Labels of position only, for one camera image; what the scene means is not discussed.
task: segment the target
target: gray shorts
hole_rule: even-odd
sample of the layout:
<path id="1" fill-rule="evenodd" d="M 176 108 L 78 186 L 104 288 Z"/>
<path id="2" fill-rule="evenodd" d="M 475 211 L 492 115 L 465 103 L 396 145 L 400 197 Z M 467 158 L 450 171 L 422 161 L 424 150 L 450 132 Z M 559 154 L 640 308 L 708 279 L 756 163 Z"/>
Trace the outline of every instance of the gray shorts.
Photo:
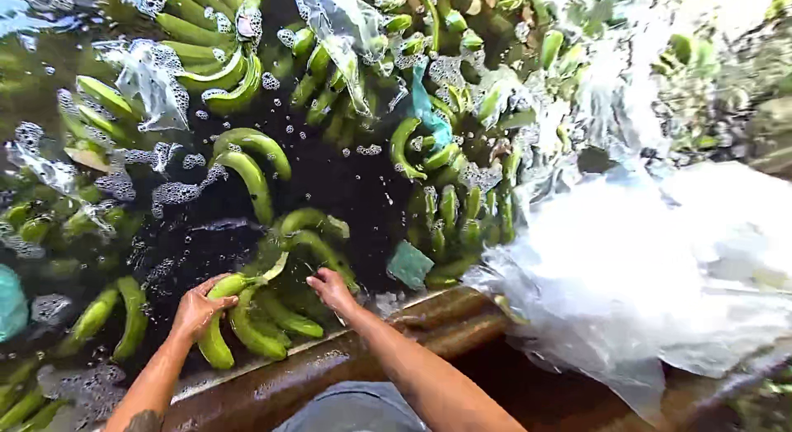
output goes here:
<path id="1" fill-rule="evenodd" d="M 344 381 L 273 432 L 430 432 L 392 383 Z"/>

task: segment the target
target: dark water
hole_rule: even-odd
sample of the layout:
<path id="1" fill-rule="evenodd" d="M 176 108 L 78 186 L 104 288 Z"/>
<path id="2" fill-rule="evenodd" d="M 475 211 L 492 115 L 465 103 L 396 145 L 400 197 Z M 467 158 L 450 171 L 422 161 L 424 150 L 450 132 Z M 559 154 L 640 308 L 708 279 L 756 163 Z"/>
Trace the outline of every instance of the dark water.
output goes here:
<path id="1" fill-rule="evenodd" d="M 264 57 L 265 51 L 283 50 L 275 32 L 282 26 L 297 22 L 299 16 L 293 0 L 263 0 L 262 11 L 264 38 L 260 55 Z M 58 88 L 74 89 L 74 74 L 78 65 L 82 65 L 80 56 L 85 52 L 81 46 L 87 47 L 97 40 L 112 40 L 119 35 L 127 35 L 129 39 L 137 36 L 164 39 L 142 17 L 131 23 L 109 25 L 100 15 L 100 12 L 78 4 L 73 13 L 53 17 L 55 21 L 65 20 L 57 31 L 8 30 L 0 42 L 3 51 L 24 51 L 20 41 L 25 34 L 38 41 L 35 52 L 23 52 L 30 65 L 31 76 L 37 83 L 25 93 L 14 94 L 14 99 L 0 102 L 0 130 L 4 140 L 13 139 L 14 127 L 19 121 L 27 120 L 45 129 L 51 138 L 46 142 L 56 150 L 59 118 L 54 94 Z M 54 74 L 45 71 L 47 66 L 54 66 Z M 323 128 L 309 127 L 304 123 L 305 109 L 289 107 L 289 95 L 301 76 L 302 70 L 295 69 L 292 80 L 282 81 L 279 90 L 260 90 L 247 112 L 227 118 L 211 116 L 209 120 L 202 120 L 196 117 L 196 110 L 203 108 L 200 98 L 192 97 L 188 117 L 193 134 L 162 134 L 163 141 L 177 141 L 184 145 L 169 163 L 165 172 L 169 176 L 168 181 L 197 183 L 203 179 L 206 168 L 184 170 L 182 158 L 187 153 L 202 153 L 204 158 L 210 158 L 212 143 L 209 139 L 226 130 L 224 123 L 232 128 L 260 127 L 281 144 L 292 164 L 290 182 L 268 179 L 276 216 L 297 208 L 312 207 L 346 221 L 351 238 L 342 245 L 342 252 L 350 260 L 357 280 L 364 288 L 364 295 L 371 299 L 375 293 L 406 291 L 404 285 L 391 280 L 385 271 L 391 251 L 404 238 L 404 208 L 411 186 L 394 172 L 387 155 L 387 137 L 398 125 L 404 109 L 397 108 L 392 115 L 383 117 L 375 133 L 366 139 L 368 143 L 381 145 L 382 153 L 372 156 L 355 153 L 355 147 L 361 144 L 355 143 L 350 146 L 351 154 L 345 157 L 336 147 L 322 142 Z M 276 100 L 280 100 L 281 105 L 276 105 Z M 265 174 L 272 177 L 266 158 L 256 160 Z M 105 285 L 118 276 L 130 274 L 146 286 L 150 318 L 144 344 L 122 364 L 127 371 L 127 382 L 131 382 L 167 336 L 184 291 L 210 276 L 240 269 L 255 253 L 257 240 L 263 236 L 266 227 L 256 223 L 245 185 L 238 174 L 229 170 L 227 181 L 211 184 L 197 200 L 165 206 L 164 218 L 158 220 L 151 215 L 150 195 L 151 190 L 164 183 L 165 179 L 146 167 L 128 168 L 135 179 L 138 197 L 125 208 L 146 214 L 142 227 L 131 241 L 104 244 L 98 238 L 81 239 L 69 249 L 69 257 L 60 258 L 76 258 L 83 266 L 60 276 L 46 272 L 51 257 L 21 260 L 11 250 L 0 250 L 0 262 L 11 266 L 20 275 L 29 300 L 37 295 L 57 293 L 73 301 L 61 324 L 45 328 L 32 323 L 11 341 L 0 344 L 0 354 L 9 363 L 6 368 L 12 368 L 14 361 L 23 356 L 54 345 Z M 4 163 L 3 168 L 10 170 L 13 166 Z M 101 260 L 111 255 L 120 259 L 117 265 L 104 268 L 96 265 L 98 258 Z M 311 262 L 304 257 L 292 256 L 287 271 L 273 285 L 287 300 L 308 298 L 309 305 L 315 308 L 318 302 L 315 295 L 297 294 L 306 288 L 304 277 L 311 272 L 310 267 L 317 265 Z M 313 314 L 314 320 L 330 330 L 339 328 L 328 312 L 319 313 L 319 319 L 316 319 L 315 310 Z M 123 329 L 124 306 L 120 302 L 104 329 L 88 342 L 82 352 L 58 363 L 58 366 L 80 369 L 105 361 L 113 352 Z M 244 347 L 230 331 L 225 331 L 224 337 L 231 345 L 237 362 L 243 362 L 249 356 Z M 200 353 L 193 352 L 183 375 L 208 369 L 210 367 Z"/>

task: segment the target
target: water bubble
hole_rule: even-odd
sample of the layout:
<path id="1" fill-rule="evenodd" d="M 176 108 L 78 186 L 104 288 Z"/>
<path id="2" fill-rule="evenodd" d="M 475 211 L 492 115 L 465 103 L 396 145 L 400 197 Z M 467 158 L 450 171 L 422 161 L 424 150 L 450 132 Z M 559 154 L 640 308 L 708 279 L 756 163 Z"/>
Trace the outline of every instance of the water bubble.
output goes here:
<path id="1" fill-rule="evenodd" d="M 281 81 L 278 81 L 278 78 L 267 71 L 262 75 L 262 87 L 264 90 L 278 90 L 281 87 Z"/>

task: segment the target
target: finger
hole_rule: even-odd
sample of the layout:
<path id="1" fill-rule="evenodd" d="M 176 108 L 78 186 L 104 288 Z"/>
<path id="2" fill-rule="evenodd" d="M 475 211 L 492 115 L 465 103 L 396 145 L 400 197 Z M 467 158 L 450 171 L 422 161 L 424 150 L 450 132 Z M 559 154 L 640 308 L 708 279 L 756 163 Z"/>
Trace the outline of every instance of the finger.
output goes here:
<path id="1" fill-rule="evenodd" d="M 227 295 L 225 297 L 212 300 L 212 308 L 214 308 L 215 310 L 223 310 L 226 308 L 233 307 L 238 302 L 239 302 L 239 298 L 236 295 Z"/>
<path id="2" fill-rule="evenodd" d="M 319 290 L 322 287 L 322 285 L 324 284 L 324 282 L 319 280 L 318 277 L 314 277 L 314 276 L 308 276 L 305 279 L 305 281 L 308 283 L 308 286 L 310 286 L 311 288 L 313 288 L 315 290 Z"/>
<path id="3" fill-rule="evenodd" d="M 337 273 L 330 268 L 320 268 L 317 269 L 316 275 L 319 276 L 319 278 L 323 281 L 329 282 L 330 279 L 337 275 Z"/>
<path id="4" fill-rule="evenodd" d="M 192 291 L 194 291 L 194 292 L 196 292 L 196 293 L 198 293 L 200 295 L 206 295 L 206 293 L 209 293 L 209 290 L 211 290 L 212 287 L 214 287 L 214 285 L 218 281 L 220 281 L 220 279 L 223 279 L 223 277 L 230 276 L 230 275 L 231 275 L 231 273 L 218 274 L 217 276 L 214 276 L 214 277 L 208 279 L 203 284 L 194 287 Z"/>

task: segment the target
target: blue plastic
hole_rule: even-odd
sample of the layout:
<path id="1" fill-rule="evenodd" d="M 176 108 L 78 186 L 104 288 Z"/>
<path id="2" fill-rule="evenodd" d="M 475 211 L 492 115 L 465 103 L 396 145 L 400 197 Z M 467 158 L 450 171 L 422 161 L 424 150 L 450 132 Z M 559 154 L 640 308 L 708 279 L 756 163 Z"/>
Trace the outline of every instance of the blue plastic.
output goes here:
<path id="1" fill-rule="evenodd" d="M 431 150 L 439 151 L 453 141 L 454 136 L 451 134 L 452 131 L 448 121 L 431 111 L 429 93 L 421 82 L 424 78 L 424 72 L 426 72 L 427 63 L 429 63 L 429 58 L 424 58 L 416 62 L 415 66 L 412 67 L 412 113 L 434 135 L 435 145 Z"/>
<path id="2" fill-rule="evenodd" d="M 28 301 L 17 274 L 0 265 L 0 342 L 5 342 L 28 325 Z"/>

